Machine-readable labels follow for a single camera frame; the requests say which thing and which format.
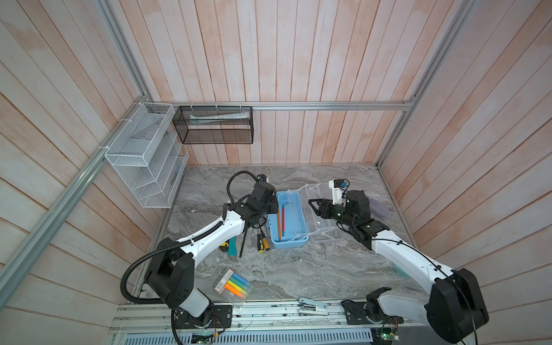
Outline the black yellow utility knife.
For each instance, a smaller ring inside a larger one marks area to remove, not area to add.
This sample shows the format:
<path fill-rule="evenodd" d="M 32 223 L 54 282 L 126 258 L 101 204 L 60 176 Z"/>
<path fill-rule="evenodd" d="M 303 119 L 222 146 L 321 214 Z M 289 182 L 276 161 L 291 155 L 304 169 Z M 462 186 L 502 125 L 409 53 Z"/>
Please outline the black yellow utility knife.
<path fill-rule="evenodd" d="M 226 241 L 226 242 L 225 242 L 223 245 L 221 245 L 219 248 L 220 248 L 221 251 L 223 251 L 223 252 L 225 252 L 225 253 L 228 254 L 228 253 L 229 253 L 229 249 L 230 249 L 230 244 L 229 244 L 229 242 Z"/>

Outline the black mesh wall basket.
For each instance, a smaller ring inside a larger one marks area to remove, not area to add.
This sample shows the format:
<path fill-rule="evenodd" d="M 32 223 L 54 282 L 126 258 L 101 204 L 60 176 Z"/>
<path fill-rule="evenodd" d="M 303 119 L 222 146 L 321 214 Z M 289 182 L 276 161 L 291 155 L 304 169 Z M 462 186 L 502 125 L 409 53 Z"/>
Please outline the black mesh wall basket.
<path fill-rule="evenodd" d="M 253 111 L 248 106 L 179 106 L 172 124 L 184 145 L 251 145 Z"/>

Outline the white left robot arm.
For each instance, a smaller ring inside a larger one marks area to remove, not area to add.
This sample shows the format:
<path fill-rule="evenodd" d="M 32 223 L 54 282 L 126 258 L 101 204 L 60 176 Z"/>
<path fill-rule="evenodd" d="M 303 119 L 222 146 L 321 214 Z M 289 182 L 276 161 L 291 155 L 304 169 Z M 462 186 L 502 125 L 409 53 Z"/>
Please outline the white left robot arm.
<path fill-rule="evenodd" d="M 275 187 L 257 182 L 250 195 L 223 207 L 223 214 L 185 238 L 159 243 L 145 273 L 145 282 L 170 309 L 198 321 L 211 318 L 212 301 L 195 285 L 196 267 L 227 240 L 259 224 L 278 210 Z"/>

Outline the light blue tool box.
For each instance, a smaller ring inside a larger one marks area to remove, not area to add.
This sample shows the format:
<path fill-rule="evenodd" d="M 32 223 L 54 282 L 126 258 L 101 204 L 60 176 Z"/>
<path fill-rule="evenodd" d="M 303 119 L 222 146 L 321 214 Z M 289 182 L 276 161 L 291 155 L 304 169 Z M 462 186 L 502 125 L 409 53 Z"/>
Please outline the light blue tool box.
<path fill-rule="evenodd" d="M 278 241 L 277 214 L 270 214 L 267 220 L 267 230 L 270 234 L 271 248 L 275 250 L 303 247 L 309 240 L 306 219 L 298 191 L 281 191 L 277 193 L 279 211 L 284 203 L 292 206 L 285 210 L 285 237 Z"/>

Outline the black hex key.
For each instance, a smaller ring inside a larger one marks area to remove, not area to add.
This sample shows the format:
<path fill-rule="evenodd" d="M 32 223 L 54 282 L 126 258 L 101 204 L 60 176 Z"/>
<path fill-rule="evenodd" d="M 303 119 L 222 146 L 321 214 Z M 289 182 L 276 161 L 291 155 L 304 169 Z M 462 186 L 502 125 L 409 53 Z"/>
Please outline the black hex key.
<path fill-rule="evenodd" d="M 249 231 L 249 227 L 245 227 L 244 232 L 243 232 L 242 241 L 241 241 L 241 247 L 240 247 L 240 251 L 239 251 L 239 258 L 242 258 L 242 256 L 243 256 L 243 251 L 244 251 L 244 247 L 245 247 L 245 242 L 247 240 L 248 231 Z"/>

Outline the lilac fabric glasses case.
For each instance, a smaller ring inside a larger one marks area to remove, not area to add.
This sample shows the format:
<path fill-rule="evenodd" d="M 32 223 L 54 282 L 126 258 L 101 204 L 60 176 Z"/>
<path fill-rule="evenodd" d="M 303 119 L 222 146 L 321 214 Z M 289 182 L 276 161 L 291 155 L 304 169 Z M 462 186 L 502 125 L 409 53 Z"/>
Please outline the lilac fabric glasses case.
<path fill-rule="evenodd" d="M 375 214 L 376 216 L 380 218 L 386 218 L 390 214 L 390 210 L 386 205 L 382 204 L 381 202 L 370 199 L 370 210 L 372 214 Z"/>

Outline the teal alarm clock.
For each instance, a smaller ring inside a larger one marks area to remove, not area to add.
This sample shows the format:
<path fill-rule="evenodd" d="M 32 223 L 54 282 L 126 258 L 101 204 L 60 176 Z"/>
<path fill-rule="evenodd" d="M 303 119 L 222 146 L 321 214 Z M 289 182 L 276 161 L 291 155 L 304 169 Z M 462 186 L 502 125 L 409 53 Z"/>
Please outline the teal alarm clock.
<path fill-rule="evenodd" d="M 408 278 L 410 277 L 408 273 L 406 273 L 405 271 L 403 271 L 402 269 L 400 269 L 398 266 L 394 265 L 393 266 L 393 269 L 395 270 L 396 273 L 398 273 L 400 276 L 402 277 L 405 277 L 405 278 Z"/>

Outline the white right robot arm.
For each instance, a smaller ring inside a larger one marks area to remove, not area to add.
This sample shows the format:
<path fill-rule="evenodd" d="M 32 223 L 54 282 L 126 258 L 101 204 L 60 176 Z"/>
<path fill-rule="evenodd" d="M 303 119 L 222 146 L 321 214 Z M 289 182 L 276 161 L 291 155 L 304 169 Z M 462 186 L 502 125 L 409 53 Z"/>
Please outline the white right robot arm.
<path fill-rule="evenodd" d="M 348 191 L 338 199 L 311 199 L 314 213 L 336 221 L 337 226 L 359 244 L 390 260 L 414 279 L 429 298 L 392 293 L 388 287 L 367 295 L 366 318 L 383 323 L 402 317 L 430 326 L 445 341 L 460 342 L 490 320 L 480 285 L 467 269 L 454 270 L 408 243 L 389 226 L 372 218 L 364 191 Z"/>

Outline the highlighter pack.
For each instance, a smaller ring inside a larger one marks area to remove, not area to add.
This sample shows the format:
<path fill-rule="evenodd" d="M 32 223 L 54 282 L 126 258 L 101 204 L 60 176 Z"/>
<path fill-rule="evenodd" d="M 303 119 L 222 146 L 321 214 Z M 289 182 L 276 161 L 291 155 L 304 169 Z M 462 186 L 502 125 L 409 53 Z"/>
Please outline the highlighter pack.
<path fill-rule="evenodd" d="M 252 291 L 252 284 L 235 270 L 223 267 L 215 274 L 212 290 L 220 298 L 232 303 L 245 302 Z"/>

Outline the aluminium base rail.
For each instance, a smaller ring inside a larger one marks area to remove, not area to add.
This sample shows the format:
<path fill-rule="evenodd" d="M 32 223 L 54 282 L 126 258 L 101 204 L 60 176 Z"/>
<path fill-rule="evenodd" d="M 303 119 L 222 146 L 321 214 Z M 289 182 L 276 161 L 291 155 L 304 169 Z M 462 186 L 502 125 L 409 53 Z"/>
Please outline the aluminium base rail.
<path fill-rule="evenodd" d="M 227 331 L 271 331 L 299 329 L 350 329 L 346 312 L 339 299 L 324 300 L 326 316 L 306 316 L 299 313 L 297 300 L 246 301 L 231 312 Z M 109 326 L 110 334 L 161 333 L 170 330 L 168 307 L 128 305 L 118 308 Z"/>

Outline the teal handled tool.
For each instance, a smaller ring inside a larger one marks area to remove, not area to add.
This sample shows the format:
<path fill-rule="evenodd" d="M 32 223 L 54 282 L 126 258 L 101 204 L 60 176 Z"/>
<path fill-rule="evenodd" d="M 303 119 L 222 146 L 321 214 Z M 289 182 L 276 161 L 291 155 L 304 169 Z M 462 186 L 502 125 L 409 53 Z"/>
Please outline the teal handled tool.
<path fill-rule="evenodd" d="M 228 256 L 231 260 L 234 260 L 236 261 L 237 260 L 237 239 L 236 237 L 232 237 L 230 240 L 229 240 L 229 245 L 228 245 Z"/>

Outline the white stapler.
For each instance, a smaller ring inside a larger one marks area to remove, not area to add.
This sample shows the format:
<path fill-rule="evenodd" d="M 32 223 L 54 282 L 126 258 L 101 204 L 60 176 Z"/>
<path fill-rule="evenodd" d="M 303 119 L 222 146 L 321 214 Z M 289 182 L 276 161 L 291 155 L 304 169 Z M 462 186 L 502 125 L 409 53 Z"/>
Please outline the white stapler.
<path fill-rule="evenodd" d="M 328 316 L 328 305 L 326 303 L 311 300 L 308 298 L 299 298 L 299 316 Z"/>

